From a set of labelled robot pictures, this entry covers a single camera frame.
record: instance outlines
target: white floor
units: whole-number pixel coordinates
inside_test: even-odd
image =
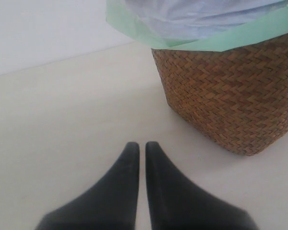
[[[137,229],[150,229],[150,140],[262,230],[288,230],[288,133],[254,157],[220,148],[169,109],[150,50],[137,43],[0,76],[0,230],[33,230],[93,185],[128,141],[142,148]]]

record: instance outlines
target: woven texture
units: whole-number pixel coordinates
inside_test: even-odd
[[[288,34],[220,53],[153,56],[170,107],[224,148],[251,156],[288,132]]]

